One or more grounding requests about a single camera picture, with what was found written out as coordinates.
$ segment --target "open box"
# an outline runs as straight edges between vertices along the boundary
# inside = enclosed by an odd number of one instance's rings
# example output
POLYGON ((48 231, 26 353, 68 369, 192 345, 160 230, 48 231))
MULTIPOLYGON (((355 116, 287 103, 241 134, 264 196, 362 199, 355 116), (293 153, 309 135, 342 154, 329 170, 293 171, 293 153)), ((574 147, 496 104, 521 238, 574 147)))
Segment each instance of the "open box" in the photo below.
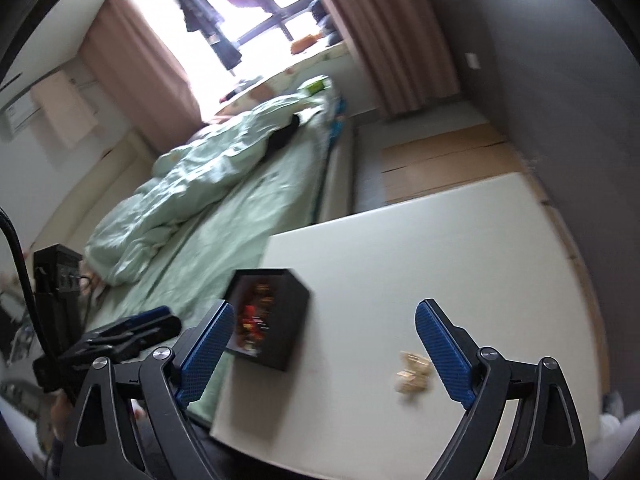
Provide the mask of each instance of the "open box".
POLYGON ((238 269, 226 289, 225 300, 236 310, 236 326, 226 350, 249 361, 286 370, 296 338, 304 325, 309 303, 308 289, 289 269, 238 269), (265 296, 273 298, 267 313, 260 304, 253 305, 260 303, 259 298, 265 296), (260 330, 255 328, 255 323, 253 328, 250 327, 251 318, 258 319, 260 330), (244 328, 244 321, 249 323, 248 329, 244 328), (252 331, 262 338, 259 344, 247 344, 247 335, 252 331))

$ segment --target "blue object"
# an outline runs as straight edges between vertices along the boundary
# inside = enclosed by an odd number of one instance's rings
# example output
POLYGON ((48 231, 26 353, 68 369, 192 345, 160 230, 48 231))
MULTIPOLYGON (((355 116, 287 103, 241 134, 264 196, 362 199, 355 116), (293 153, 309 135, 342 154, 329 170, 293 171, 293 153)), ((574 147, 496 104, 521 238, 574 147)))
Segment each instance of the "blue object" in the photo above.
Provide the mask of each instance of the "blue object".
POLYGON ((146 312, 143 312, 142 314, 137 314, 136 316, 131 316, 129 319, 127 319, 123 325, 126 328, 130 328, 133 326, 139 326, 145 323, 148 323, 150 321, 153 321, 154 319, 160 318, 160 317, 164 317, 164 316, 170 316, 171 315, 171 309, 169 309, 168 306, 159 306, 157 308, 153 308, 152 310, 147 310, 146 312))
POLYGON ((233 307, 225 304, 187 357, 180 370, 180 388, 175 393, 175 400, 182 407, 202 395, 231 338, 235 321, 233 307))
POLYGON ((329 133, 329 144, 326 152, 326 158, 324 160, 324 165, 322 166, 322 179, 320 180, 320 187, 318 189, 318 195, 316 196, 316 204, 314 205, 314 211, 311 215, 312 223, 318 223, 318 217, 320 216, 320 208, 322 207, 322 196, 324 195, 324 181, 326 180, 326 172, 329 169, 329 159, 331 157, 331 153, 334 149, 334 146, 340 139, 340 135, 342 134, 342 129, 344 127, 344 111, 347 109, 347 101, 343 97, 340 98, 338 104, 335 108, 335 117, 334 122, 331 125, 331 132, 329 133))
POLYGON ((415 328, 452 400, 466 410, 476 402, 469 361, 426 301, 415 311, 415 328))

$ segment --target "black box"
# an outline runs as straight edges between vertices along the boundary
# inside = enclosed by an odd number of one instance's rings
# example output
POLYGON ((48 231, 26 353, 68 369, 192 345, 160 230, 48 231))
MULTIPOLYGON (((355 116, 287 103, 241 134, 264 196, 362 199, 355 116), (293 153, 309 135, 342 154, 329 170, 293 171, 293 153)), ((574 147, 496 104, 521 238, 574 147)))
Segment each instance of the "black box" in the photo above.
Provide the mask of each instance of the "black box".
POLYGON ((238 269, 229 282, 224 299, 236 310, 236 328, 226 350, 261 365, 286 370, 291 351, 304 325, 309 304, 309 291, 289 269, 238 269), (260 345, 253 351, 238 345, 242 330, 244 298, 257 283, 267 283, 273 297, 268 316, 268 330, 260 345))
POLYGON ((57 356, 82 335, 78 310, 80 260, 80 254, 59 244, 33 253, 36 311, 46 346, 57 356))

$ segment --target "window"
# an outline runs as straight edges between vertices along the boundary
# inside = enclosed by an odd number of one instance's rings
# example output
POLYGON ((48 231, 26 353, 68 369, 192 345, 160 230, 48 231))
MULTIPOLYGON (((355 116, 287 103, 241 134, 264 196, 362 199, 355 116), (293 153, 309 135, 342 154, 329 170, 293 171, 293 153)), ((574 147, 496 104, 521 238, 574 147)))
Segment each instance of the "window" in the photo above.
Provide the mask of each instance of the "window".
POLYGON ((306 12, 314 0, 206 0, 212 9, 207 12, 212 28, 206 34, 202 30, 187 32, 180 0, 134 1, 184 66, 205 120, 240 79, 268 77, 284 70, 295 62, 290 41, 319 30, 311 13, 306 12), (225 69, 212 45, 219 35, 242 56, 231 72, 225 69))

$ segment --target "orange object on windowsill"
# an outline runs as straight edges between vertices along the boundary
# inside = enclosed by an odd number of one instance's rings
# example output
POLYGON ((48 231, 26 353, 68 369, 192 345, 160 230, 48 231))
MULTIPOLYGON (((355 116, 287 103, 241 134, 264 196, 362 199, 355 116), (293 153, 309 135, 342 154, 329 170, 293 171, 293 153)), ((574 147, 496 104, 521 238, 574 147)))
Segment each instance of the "orange object on windowsill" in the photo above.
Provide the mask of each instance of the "orange object on windowsill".
POLYGON ((317 34, 309 34, 304 38, 293 41, 291 43, 291 53, 295 56, 296 54, 304 52, 310 46, 314 46, 318 42, 318 40, 320 40, 320 38, 322 38, 322 32, 318 32, 317 34))

